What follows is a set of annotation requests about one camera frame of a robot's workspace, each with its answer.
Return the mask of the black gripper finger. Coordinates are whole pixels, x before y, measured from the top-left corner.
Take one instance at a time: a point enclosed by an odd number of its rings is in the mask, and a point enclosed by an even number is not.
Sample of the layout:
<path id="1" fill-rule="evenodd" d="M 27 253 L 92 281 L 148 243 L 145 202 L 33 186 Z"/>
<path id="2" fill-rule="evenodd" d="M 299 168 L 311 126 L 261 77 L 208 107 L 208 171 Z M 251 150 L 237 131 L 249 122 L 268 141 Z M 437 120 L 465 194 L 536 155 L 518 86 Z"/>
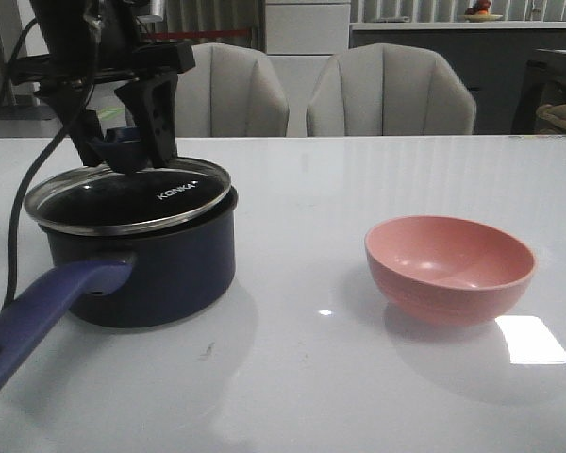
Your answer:
<path id="1" fill-rule="evenodd" d="M 142 149 L 155 168 L 166 167 L 177 156 L 175 94 L 178 74 L 157 74 L 130 81 L 115 90 L 139 130 Z"/>
<path id="2" fill-rule="evenodd" d="M 35 95 L 53 110 L 66 127 L 82 164 L 98 166 L 103 159 L 92 149 L 90 141 L 102 139 L 103 132 L 96 111 L 86 107 L 90 92 L 89 86 L 41 83 Z"/>

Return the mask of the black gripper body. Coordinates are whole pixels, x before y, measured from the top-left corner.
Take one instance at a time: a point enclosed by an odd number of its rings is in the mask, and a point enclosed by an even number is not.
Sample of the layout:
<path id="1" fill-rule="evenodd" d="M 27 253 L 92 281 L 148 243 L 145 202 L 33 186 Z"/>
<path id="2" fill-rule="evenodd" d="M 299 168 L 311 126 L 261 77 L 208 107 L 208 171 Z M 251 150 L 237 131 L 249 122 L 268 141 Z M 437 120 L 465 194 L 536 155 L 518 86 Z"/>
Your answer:
<path id="1" fill-rule="evenodd" d="M 18 58 L 11 66 L 15 85 L 42 80 L 78 80 L 92 70 L 100 78 L 133 74 L 184 73 L 194 67 L 185 42 L 149 42 L 141 37 L 133 4 L 34 4 L 45 40 L 44 55 Z"/>

